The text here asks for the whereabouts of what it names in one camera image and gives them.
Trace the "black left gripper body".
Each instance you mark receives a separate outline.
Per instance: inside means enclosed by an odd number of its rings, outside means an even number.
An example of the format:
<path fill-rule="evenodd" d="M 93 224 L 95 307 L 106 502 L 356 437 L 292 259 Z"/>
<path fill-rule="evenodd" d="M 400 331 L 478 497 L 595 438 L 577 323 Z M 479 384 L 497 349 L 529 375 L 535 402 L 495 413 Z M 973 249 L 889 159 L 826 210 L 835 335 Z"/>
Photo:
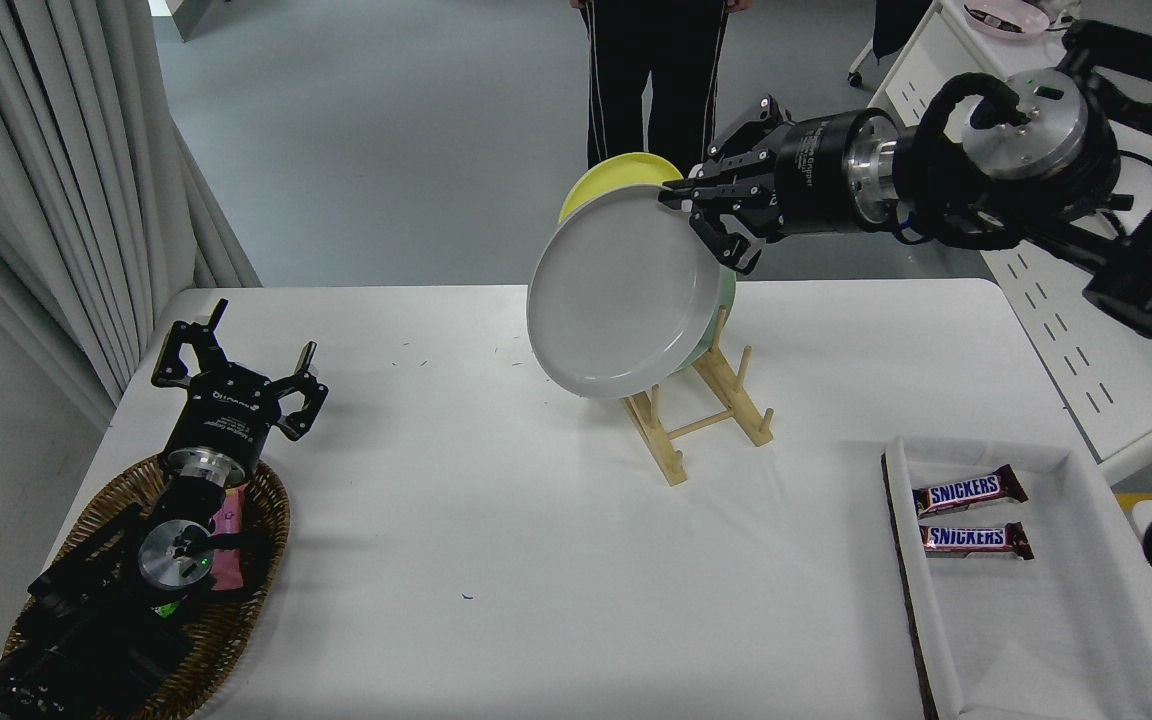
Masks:
<path fill-rule="evenodd" d="M 189 452 L 205 450 L 252 471 L 282 416 L 270 384 L 251 370 L 212 370 L 189 379 L 185 406 L 168 438 L 168 465 L 180 468 Z"/>

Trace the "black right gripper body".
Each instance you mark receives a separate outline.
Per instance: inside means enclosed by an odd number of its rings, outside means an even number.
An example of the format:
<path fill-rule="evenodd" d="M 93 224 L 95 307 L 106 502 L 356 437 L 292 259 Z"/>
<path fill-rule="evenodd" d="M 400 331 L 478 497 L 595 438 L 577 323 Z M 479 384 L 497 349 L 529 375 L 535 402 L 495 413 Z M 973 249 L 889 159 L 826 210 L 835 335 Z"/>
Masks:
<path fill-rule="evenodd" d="M 778 229 L 790 234 L 876 232 L 861 213 L 849 176 L 849 152 L 877 109 L 847 111 L 788 124 L 776 149 Z"/>

